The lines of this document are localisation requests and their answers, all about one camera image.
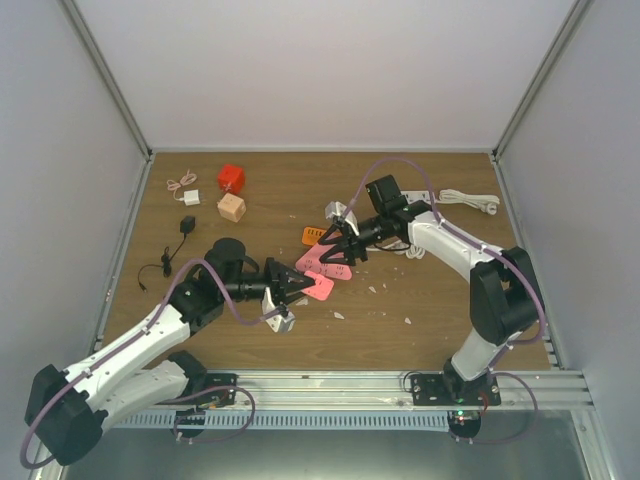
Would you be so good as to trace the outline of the pink square adapter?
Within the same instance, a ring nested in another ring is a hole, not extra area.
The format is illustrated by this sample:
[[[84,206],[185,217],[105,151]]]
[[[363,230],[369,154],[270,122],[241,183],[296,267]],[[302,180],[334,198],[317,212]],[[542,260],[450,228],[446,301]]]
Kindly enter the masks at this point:
[[[311,279],[313,284],[304,288],[302,292],[315,300],[326,301],[334,288],[334,281],[311,270],[305,271],[304,275]]]

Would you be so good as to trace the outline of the pink triangular plug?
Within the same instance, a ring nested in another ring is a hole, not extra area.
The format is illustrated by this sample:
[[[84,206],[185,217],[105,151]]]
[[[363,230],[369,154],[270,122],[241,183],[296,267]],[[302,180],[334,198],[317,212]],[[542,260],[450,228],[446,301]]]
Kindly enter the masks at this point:
[[[329,248],[330,245],[320,245],[316,243],[296,261],[295,268],[300,272],[312,271],[333,280],[351,280],[352,271],[349,266],[341,264],[327,264],[320,261],[320,256],[326,253]]]

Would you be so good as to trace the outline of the orange power strip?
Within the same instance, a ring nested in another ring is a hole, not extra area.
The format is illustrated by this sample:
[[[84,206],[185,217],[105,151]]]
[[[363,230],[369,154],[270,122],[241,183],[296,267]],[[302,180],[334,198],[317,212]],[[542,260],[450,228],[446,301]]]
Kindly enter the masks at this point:
[[[326,229],[307,226],[303,229],[301,242],[305,246],[314,246],[327,232]]]

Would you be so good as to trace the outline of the white power strip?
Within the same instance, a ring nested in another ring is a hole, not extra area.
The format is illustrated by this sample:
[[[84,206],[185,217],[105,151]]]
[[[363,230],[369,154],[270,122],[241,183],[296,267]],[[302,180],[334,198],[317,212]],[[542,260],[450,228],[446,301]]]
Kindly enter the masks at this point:
[[[410,190],[402,191],[401,194],[405,197],[408,204],[423,202],[429,206],[432,205],[431,195],[429,191]]]

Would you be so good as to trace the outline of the wooden round-cornered block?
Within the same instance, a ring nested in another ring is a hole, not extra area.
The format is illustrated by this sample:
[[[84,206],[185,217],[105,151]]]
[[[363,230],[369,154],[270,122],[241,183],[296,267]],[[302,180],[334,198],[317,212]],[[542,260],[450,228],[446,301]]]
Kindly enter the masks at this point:
[[[226,193],[218,201],[217,209],[222,218],[238,223],[246,213],[246,204],[241,197]]]

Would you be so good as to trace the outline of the black power adapter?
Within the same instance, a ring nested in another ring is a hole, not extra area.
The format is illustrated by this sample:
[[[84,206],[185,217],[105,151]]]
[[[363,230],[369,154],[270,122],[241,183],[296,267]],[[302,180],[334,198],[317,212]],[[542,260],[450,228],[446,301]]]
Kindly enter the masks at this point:
[[[183,236],[187,236],[194,231],[196,227],[196,218],[194,216],[185,216],[179,225],[179,231]]]

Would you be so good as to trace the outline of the red cube socket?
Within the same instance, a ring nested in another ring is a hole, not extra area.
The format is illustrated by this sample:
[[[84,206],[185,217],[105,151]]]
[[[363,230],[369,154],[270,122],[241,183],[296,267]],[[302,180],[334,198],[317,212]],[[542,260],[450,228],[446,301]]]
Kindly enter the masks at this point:
[[[225,193],[237,195],[245,185],[245,171],[242,167],[225,164],[217,176],[219,189]]]

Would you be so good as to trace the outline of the white usb charger plug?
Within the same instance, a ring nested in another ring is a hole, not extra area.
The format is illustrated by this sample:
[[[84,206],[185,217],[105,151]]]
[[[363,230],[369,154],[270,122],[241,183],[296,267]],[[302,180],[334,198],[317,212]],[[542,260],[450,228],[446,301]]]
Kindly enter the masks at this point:
[[[201,205],[203,198],[199,189],[187,190],[183,193],[181,201],[187,207]]]

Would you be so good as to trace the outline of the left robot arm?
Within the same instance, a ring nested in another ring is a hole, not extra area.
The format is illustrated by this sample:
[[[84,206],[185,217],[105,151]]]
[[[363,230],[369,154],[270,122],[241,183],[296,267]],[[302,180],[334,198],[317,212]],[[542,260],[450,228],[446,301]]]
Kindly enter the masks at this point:
[[[49,364],[34,376],[25,411],[27,434],[20,462],[31,470],[52,461],[62,466],[83,458],[116,423],[167,401],[193,404],[206,391],[206,370],[189,353],[146,366],[193,337],[225,309],[257,300],[258,323],[288,328],[288,306],[314,288],[316,280],[272,257],[251,271],[244,244],[217,240],[201,259],[188,261],[161,302],[106,347],[64,369]]]

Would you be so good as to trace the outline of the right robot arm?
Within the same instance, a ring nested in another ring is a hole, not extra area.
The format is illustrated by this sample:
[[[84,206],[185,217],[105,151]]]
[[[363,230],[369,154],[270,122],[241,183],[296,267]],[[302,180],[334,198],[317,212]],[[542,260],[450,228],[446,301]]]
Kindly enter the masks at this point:
[[[446,220],[434,201],[408,200],[393,176],[364,186],[376,212],[357,221],[353,206],[333,201],[325,208],[331,225],[320,244],[328,246],[325,264],[353,266],[366,261],[368,248],[396,238],[434,255],[469,285],[471,331],[445,362],[444,396],[464,405],[486,383],[491,368],[530,327],[546,317],[529,254],[520,247],[487,244]]]

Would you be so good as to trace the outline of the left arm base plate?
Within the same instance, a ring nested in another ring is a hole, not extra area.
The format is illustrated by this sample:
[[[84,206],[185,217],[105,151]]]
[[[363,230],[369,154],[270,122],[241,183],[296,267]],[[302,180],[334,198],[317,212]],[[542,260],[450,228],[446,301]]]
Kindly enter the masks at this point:
[[[183,392],[172,404],[190,403],[199,408],[222,408],[235,403],[235,387],[238,375],[235,373],[205,373],[188,381]]]

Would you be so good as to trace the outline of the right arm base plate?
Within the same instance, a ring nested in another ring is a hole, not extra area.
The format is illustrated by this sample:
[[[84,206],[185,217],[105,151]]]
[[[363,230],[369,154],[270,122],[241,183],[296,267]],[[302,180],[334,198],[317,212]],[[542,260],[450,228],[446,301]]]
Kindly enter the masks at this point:
[[[497,380],[489,380],[487,374],[470,382],[451,383],[444,373],[411,372],[404,381],[415,406],[481,407],[502,403]]]

